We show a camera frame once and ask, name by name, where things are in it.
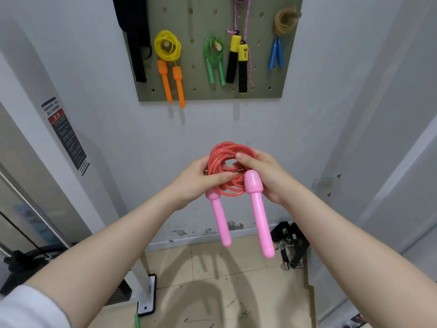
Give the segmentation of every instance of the beige floor tile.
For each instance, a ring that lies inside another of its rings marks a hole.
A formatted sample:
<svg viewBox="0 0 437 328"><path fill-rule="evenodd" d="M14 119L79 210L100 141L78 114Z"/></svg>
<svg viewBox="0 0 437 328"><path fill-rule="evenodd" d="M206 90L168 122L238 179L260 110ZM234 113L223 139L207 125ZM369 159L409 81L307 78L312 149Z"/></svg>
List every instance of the beige floor tile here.
<svg viewBox="0 0 437 328"><path fill-rule="evenodd" d="M228 248L217 241L192 245L191 250L194 281L277 267L282 263L279 251L271 259L263 255L258 235L233 238Z"/></svg>
<svg viewBox="0 0 437 328"><path fill-rule="evenodd" d="M135 327L136 309L137 304L134 303L102 310L88 328L133 328Z"/></svg>
<svg viewBox="0 0 437 328"><path fill-rule="evenodd" d="M156 312L142 317L154 328L310 328L303 271L279 267L219 279L194 281L157 291Z"/></svg>
<svg viewBox="0 0 437 328"><path fill-rule="evenodd" d="M180 285L193 281L191 246L180 246L145 254L149 274L156 274L158 288Z"/></svg>

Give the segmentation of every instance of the blue handle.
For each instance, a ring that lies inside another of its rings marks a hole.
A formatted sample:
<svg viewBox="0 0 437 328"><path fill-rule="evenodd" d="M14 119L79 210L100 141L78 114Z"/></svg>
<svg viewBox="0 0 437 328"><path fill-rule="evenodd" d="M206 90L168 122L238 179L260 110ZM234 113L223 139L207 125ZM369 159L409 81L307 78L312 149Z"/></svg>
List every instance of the blue handle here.
<svg viewBox="0 0 437 328"><path fill-rule="evenodd" d="M281 37L277 37L277 65L284 66L284 49L282 48Z"/></svg>
<svg viewBox="0 0 437 328"><path fill-rule="evenodd" d="M274 60L276 57L276 50L277 50L277 38L274 40L273 45L272 45L272 50L270 52L269 70L273 70L273 68L274 68Z"/></svg>

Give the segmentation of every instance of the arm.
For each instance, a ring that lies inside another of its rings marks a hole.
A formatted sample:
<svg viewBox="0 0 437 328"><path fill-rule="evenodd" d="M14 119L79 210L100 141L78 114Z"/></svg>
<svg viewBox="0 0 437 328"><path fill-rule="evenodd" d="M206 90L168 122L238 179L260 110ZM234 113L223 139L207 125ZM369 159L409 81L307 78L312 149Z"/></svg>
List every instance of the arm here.
<svg viewBox="0 0 437 328"><path fill-rule="evenodd" d="M283 205L337 283L373 327L437 326L437 285L401 255L358 228L268 154L237 154L256 170L265 196ZM360 265L350 264L360 258Z"/></svg>
<svg viewBox="0 0 437 328"><path fill-rule="evenodd" d="M75 245L26 284L54 300L74 328L87 327L167 218L235 173L204 176L208 156L123 218Z"/></svg>

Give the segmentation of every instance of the black cable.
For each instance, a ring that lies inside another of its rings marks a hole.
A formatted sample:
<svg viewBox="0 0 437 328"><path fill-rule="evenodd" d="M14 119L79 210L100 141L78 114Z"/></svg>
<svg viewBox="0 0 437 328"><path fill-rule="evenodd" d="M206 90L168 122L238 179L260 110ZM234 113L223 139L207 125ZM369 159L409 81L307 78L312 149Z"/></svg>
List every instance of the black cable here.
<svg viewBox="0 0 437 328"><path fill-rule="evenodd" d="M29 241L29 243L31 243L33 246L35 246L35 248L42 254L42 255L44 255L46 258L48 258L48 255L37 245L37 244L35 244L35 242L32 240L32 239L30 239L24 232L22 232L21 231L21 229L19 228L19 227L17 227L15 224L14 224L14 222L12 222L11 220L9 220L9 218L6 216L6 215L4 215L3 214L3 212L0 210L0 215L2 215L2 217L6 220L6 221L8 221L8 223L11 225L11 226L13 226L24 238L26 238L28 241Z"/></svg>

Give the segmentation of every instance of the wall socket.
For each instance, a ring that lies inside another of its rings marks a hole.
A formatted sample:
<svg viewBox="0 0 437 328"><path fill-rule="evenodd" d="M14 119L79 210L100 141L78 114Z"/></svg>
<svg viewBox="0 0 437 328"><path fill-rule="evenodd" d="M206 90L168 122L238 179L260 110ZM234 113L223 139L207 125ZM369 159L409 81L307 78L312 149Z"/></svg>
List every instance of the wall socket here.
<svg viewBox="0 0 437 328"><path fill-rule="evenodd" d="M334 177L315 179L313 181L313 184L311 185L311 189L328 189L332 187L334 181L335 181Z"/></svg>

